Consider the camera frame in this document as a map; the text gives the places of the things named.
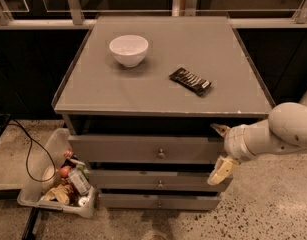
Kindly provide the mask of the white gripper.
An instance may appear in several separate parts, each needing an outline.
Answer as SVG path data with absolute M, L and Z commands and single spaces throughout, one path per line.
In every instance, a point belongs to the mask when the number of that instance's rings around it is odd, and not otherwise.
M 229 126 L 212 123 L 211 127 L 224 137 L 224 150 L 227 157 L 220 156 L 210 173 L 207 183 L 217 185 L 228 178 L 240 165 L 239 162 L 254 160 L 257 154 L 251 149 L 248 140 L 255 130 L 255 125 L 239 125 L 230 129 Z

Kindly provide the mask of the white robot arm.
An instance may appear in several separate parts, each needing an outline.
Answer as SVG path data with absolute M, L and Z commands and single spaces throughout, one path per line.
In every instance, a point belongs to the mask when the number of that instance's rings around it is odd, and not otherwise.
M 207 183 L 217 185 L 228 178 L 241 163 L 265 154 L 307 153 L 307 106 L 285 102 L 275 106 L 265 120 L 230 128 L 212 124 L 224 138 L 226 157 L 220 156 Z

